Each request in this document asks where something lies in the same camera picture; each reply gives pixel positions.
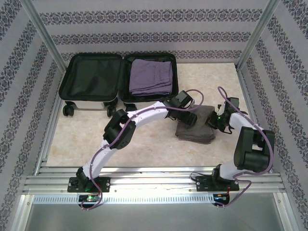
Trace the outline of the aluminium mounting rail frame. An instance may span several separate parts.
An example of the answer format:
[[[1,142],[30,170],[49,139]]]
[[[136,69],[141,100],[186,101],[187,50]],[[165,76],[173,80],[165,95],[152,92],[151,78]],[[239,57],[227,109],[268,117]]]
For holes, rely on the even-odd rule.
[[[209,175],[212,167],[104,167],[100,176],[110,177],[110,194],[186,194],[196,193],[191,179],[197,173]],[[41,167],[39,173],[27,176],[23,194],[66,194],[75,167]],[[242,175],[240,189],[252,185],[247,193],[284,193],[286,191],[279,173],[260,176]]]

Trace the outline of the aluminium frame post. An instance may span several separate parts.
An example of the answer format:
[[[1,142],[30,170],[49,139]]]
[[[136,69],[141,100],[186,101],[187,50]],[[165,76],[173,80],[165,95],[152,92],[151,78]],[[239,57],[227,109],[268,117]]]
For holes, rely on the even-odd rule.
[[[249,58],[250,53],[252,52],[254,46],[256,45],[258,39],[260,38],[263,30],[265,29],[267,23],[269,22],[270,18],[272,17],[274,11],[276,10],[279,2],[281,0],[269,0],[267,6],[265,7],[255,29],[253,30],[238,62],[236,63],[236,71],[239,72],[242,70],[244,64],[246,63],[247,59]]]
[[[43,20],[41,19],[40,14],[36,10],[32,0],[19,0],[19,1],[22,7],[24,8],[24,10],[26,11],[27,15],[29,16],[29,18],[31,19],[33,25],[38,31],[40,37],[42,38],[49,52],[51,53],[56,64],[60,68],[61,72],[64,73],[66,71],[65,62],[60,52],[58,51],[51,35],[49,34],[45,24],[43,23]]]

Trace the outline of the purple towel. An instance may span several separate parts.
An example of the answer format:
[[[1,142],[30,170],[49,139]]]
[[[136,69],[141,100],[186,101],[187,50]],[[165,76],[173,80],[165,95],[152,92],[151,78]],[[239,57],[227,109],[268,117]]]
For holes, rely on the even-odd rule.
[[[132,95],[144,96],[172,92],[172,63],[136,59],[132,62],[129,78],[129,92]]]

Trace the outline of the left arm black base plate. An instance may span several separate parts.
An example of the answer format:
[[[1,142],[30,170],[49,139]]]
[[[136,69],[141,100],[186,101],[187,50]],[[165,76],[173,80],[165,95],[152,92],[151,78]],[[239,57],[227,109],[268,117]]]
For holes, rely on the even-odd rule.
[[[103,193],[110,191],[109,177],[97,177],[94,182],[99,186]],[[69,179],[67,191],[69,193],[98,193],[98,188],[93,184],[91,179],[79,180],[77,177],[71,177]]]

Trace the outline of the white hard-shell suitcase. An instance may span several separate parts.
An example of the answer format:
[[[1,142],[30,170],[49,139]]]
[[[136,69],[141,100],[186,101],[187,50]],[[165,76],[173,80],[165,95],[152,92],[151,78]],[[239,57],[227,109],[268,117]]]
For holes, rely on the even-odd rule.
[[[136,96],[129,92],[132,62],[136,59],[156,62],[171,62],[173,71],[172,92]],[[179,92],[177,62],[171,53],[133,53],[122,57],[119,54],[79,53],[72,57],[59,89],[65,102],[64,116],[73,116],[75,110],[107,110],[108,117],[116,112],[119,100],[126,111],[135,111],[137,103],[158,101],[162,97],[174,97]]]

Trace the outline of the left aluminium side rail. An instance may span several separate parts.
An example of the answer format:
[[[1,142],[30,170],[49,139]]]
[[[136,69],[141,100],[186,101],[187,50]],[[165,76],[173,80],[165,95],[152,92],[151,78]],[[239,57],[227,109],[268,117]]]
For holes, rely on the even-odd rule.
[[[62,74],[61,80],[56,90],[53,106],[50,111],[50,117],[49,117],[48,124],[45,130],[45,133],[44,133],[44,139],[42,140],[38,158],[36,161],[36,167],[33,172],[34,176],[37,176],[40,173],[40,169],[42,165],[44,165],[44,163],[47,162],[46,159],[48,159],[49,151],[52,145],[52,140],[55,134],[58,119],[61,113],[60,111],[61,111],[62,104],[63,104],[63,100],[59,96],[59,89],[65,77],[65,74],[66,74],[66,71]]]

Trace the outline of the right aluminium frame post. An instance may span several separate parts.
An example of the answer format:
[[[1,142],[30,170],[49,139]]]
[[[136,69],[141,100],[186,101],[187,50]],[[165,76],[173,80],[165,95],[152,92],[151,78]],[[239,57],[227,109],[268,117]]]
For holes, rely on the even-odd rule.
[[[270,18],[272,17],[274,11],[276,10],[279,2],[281,0],[269,0],[267,6],[265,7],[255,29],[253,30],[238,62],[236,63],[236,71],[239,72],[242,70],[244,64],[246,63],[247,59],[249,58],[250,53],[252,52],[254,46],[256,45],[258,39],[260,38],[263,30],[265,29],[267,23],[269,22]]]

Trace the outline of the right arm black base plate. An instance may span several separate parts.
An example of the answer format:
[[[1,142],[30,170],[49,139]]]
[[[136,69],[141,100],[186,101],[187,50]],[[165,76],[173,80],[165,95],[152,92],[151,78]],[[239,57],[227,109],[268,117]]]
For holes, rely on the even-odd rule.
[[[224,192],[239,191],[239,185],[235,183],[234,180],[225,180],[216,178],[213,179],[212,176],[196,176],[196,189],[198,192]]]

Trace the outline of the left aluminium frame post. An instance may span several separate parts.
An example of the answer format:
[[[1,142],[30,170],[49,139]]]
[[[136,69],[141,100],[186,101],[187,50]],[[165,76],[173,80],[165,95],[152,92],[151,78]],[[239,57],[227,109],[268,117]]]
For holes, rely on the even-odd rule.
[[[24,8],[24,10],[26,11],[27,15],[29,16],[29,18],[31,19],[33,25],[38,31],[40,37],[42,38],[49,52],[51,53],[56,64],[60,68],[61,72],[64,73],[66,71],[65,62],[60,52],[58,51],[51,35],[49,34],[45,24],[43,23],[43,20],[41,19],[40,14],[36,10],[32,0],[19,0],[19,1],[22,7]]]

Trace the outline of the right aluminium side rail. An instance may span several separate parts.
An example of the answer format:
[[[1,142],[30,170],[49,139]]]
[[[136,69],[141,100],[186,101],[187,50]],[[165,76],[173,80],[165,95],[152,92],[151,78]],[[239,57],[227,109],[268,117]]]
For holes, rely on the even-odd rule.
[[[248,89],[247,89],[246,84],[244,82],[243,75],[242,75],[241,71],[236,71],[236,73],[237,73],[237,76],[238,76],[238,79],[239,79],[239,82],[240,82],[240,86],[241,86],[241,89],[242,89],[242,92],[243,92],[243,96],[244,96],[246,107],[247,107],[247,110],[248,110],[248,113],[249,113],[249,117],[253,121],[253,124],[257,125],[258,124],[257,118],[256,118],[256,115],[255,115],[253,104],[252,104],[250,96],[249,96]],[[262,143],[263,144],[262,151],[265,151],[266,149],[268,149],[268,145],[267,145],[267,143],[264,140],[264,137],[262,135],[261,135],[261,141],[263,142]],[[271,171],[271,166],[269,165],[264,171],[262,171],[258,174],[262,175],[262,174],[268,173],[270,171]]]

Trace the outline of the grey towel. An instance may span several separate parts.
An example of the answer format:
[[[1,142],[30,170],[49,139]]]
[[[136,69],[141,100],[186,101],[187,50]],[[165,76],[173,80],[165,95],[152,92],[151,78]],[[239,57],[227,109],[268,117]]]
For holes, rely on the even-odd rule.
[[[211,143],[216,136],[213,129],[205,122],[214,110],[215,108],[213,106],[201,105],[198,109],[193,111],[193,113],[197,115],[195,125],[189,126],[179,121],[175,135],[179,140],[203,144]]]

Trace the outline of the aluminium side rail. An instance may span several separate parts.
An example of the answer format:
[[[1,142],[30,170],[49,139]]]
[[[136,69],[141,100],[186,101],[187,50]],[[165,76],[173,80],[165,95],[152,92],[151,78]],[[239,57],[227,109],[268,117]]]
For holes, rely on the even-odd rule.
[[[248,110],[248,113],[249,113],[249,117],[253,121],[253,124],[257,125],[258,124],[257,118],[256,118],[256,115],[255,115],[253,104],[252,104],[250,96],[249,96],[248,89],[247,89],[246,84],[244,82],[243,75],[242,75],[241,71],[236,71],[236,73],[237,73],[237,76],[238,76],[238,79],[239,79],[239,82],[240,82],[240,86],[241,86],[241,89],[242,89],[242,92],[243,92],[243,96],[244,96],[246,107],[247,107],[247,110]],[[262,135],[261,135],[261,141],[263,142],[262,143],[263,144],[262,151],[265,151],[266,149],[268,149],[268,145],[267,145],[267,143],[264,140],[264,137]],[[271,166],[269,165],[264,171],[262,171],[258,174],[262,175],[262,174],[268,173],[270,171],[271,171]]]
[[[44,165],[44,163],[47,162],[46,159],[48,159],[49,151],[52,145],[52,140],[55,134],[58,119],[61,113],[60,111],[61,111],[62,104],[63,104],[63,100],[59,96],[59,89],[65,77],[65,74],[66,74],[66,71],[62,74],[61,80],[56,90],[53,106],[50,111],[50,117],[49,117],[48,124],[45,130],[45,133],[44,133],[44,139],[42,140],[38,158],[36,161],[36,167],[33,172],[34,176],[37,176],[40,173],[40,169],[42,165]]]

